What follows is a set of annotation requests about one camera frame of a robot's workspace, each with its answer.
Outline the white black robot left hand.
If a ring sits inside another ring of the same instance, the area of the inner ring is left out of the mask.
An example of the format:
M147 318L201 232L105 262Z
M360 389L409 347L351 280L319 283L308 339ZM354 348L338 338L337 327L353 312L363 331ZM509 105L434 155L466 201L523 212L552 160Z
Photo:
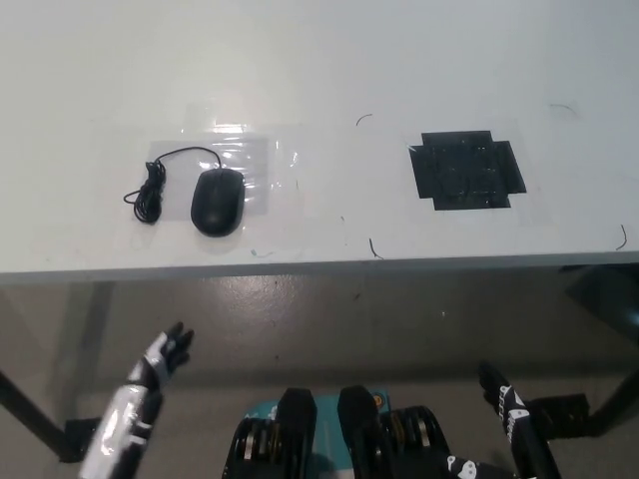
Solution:
M177 369L191 358L190 349L195 336L178 322L162 331L146 349L127 377L129 384L161 391Z

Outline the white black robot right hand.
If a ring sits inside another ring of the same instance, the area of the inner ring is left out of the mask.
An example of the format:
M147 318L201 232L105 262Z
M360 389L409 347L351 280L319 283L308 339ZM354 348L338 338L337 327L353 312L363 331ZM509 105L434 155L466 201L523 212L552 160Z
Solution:
M534 423L530 407L513 385L486 361L479 364L478 376L484 399L498 415L508 440L516 472L448 455L445 478L560 478L557 464Z

